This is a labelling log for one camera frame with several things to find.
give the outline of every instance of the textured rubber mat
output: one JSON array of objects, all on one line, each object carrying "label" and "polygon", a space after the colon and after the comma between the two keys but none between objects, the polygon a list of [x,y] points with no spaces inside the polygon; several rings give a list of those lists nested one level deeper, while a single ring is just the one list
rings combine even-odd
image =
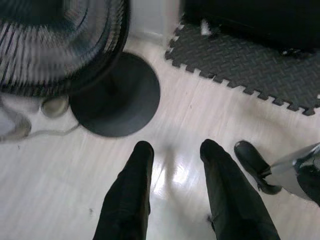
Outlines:
[{"label": "textured rubber mat", "polygon": [[258,98],[298,111],[303,108],[306,116],[314,115],[320,107],[320,53],[305,59],[280,56],[276,49],[262,44],[220,33],[212,38],[201,35],[197,25],[185,24],[175,31],[165,53],[172,65],[186,65],[186,70],[200,70],[200,76],[222,83],[228,87],[244,86],[243,91]]}]

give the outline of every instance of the glossy floor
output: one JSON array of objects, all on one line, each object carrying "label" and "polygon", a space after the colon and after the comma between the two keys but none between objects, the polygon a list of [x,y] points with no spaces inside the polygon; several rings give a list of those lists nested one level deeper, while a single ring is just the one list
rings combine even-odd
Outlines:
[{"label": "glossy floor", "polygon": [[[155,150],[147,239],[215,239],[206,222],[202,141],[213,139],[235,157],[234,144],[248,140],[270,164],[320,142],[319,109],[306,117],[243,94],[241,87],[229,89],[174,68],[163,49],[149,42],[130,39],[126,50],[144,57],[159,77],[155,117],[125,138],[102,138],[79,128],[65,137],[0,145],[1,240],[91,240],[105,194],[140,140]],[[56,120],[40,112],[29,117],[34,131],[76,123],[70,111]],[[261,197],[282,240],[319,239],[320,208],[314,203],[284,190]]]}]

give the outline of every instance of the electric fan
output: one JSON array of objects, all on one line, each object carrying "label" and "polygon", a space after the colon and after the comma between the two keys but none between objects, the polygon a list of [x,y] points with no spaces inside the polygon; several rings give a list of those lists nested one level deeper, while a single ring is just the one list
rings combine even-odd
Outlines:
[{"label": "electric fan", "polygon": [[128,0],[0,2],[0,91],[26,97],[69,96],[79,123],[122,137],[154,116],[160,86],[140,57],[123,52]]}]

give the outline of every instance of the laminate floor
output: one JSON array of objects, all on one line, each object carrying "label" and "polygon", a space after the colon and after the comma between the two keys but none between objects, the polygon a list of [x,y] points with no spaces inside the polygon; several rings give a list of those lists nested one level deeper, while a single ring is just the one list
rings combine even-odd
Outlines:
[{"label": "laminate floor", "polygon": [[[234,144],[250,141],[270,164],[320,142],[319,109],[307,117],[243,94],[241,87],[229,89],[174,68],[165,62],[164,50],[150,42],[130,38],[126,51],[146,59],[159,77],[156,115],[124,138],[102,138],[79,128],[64,137],[0,145],[1,240],[91,240],[105,194],[140,140],[155,150],[147,239],[214,240],[206,222],[210,207],[199,154],[206,138],[234,158]],[[29,117],[33,131],[77,123],[70,110],[56,120],[41,112]],[[282,240],[319,239],[316,204],[284,190],[260,195]]]}]

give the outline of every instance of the fan stand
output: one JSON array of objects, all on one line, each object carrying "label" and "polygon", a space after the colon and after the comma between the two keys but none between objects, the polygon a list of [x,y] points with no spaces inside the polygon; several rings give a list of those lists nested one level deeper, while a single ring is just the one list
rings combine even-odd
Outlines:
[{"label": "fan stand", "polygon": [[153,69],[140,57],[123,52],[102,78],[93,87],[69,96],[79,123],[103,137],[125,137],[146,126],[160,102],[160,85]]}]

